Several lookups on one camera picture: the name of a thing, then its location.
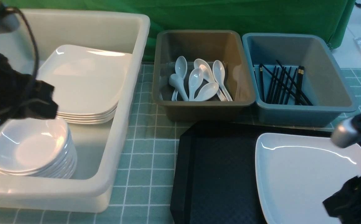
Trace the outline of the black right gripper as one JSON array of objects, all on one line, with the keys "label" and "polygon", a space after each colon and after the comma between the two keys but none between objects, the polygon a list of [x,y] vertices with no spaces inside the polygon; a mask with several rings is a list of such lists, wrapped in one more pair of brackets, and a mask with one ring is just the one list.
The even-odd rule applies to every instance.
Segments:
[{"label": "black right gripper", "polygon": [[347,180],[323,205],[327,214],[342,224],[361,224],[361,176]]}]

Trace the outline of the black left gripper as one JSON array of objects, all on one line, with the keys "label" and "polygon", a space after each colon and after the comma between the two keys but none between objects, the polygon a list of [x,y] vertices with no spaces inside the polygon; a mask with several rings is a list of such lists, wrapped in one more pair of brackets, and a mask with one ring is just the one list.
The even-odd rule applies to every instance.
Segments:
[{"label": "black left gripper", "polygon": [[[14,70],[7,57],[0,53],[0,119],[20,99],[31,79],[30,75]],[[31,93],[11,119],[55,119],[59,106],[52,99],[54,90],[53,85],[36,80]]]}]

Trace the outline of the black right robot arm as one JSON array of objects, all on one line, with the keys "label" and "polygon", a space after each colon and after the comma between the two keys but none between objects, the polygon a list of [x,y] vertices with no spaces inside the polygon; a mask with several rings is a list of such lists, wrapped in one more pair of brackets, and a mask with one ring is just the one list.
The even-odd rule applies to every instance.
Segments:
[{"label": "black right robot arm", "polygon": [[[340,148],[360,142],[361,113],[342,121],[331,134],[331,141]],[[347,180],[323,205],[327,214],[341,223],[361,224],[361,176]]]}]

